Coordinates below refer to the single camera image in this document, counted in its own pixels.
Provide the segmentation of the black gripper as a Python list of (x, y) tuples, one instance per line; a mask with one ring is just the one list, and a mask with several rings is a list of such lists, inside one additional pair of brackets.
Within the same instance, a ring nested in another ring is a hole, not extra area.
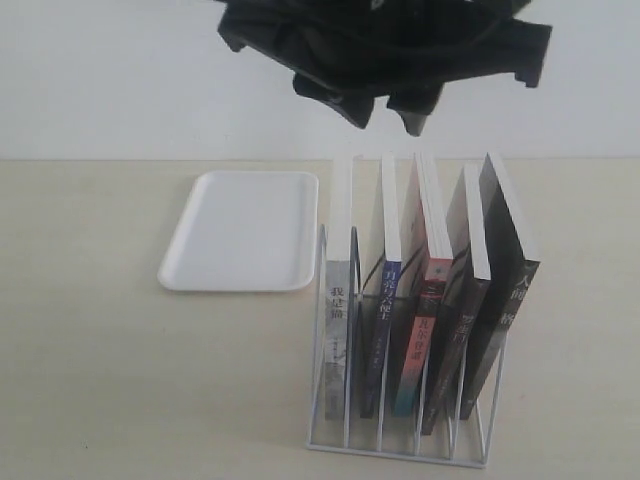
[(519, 18), (525, 1), (227, 1), (217, 31), (293, 73), (300, 97), (365, 129), (375, 98), (390, 96), (420, 136), (445, 84), (511, 74), (538, 86), (553, 28)]

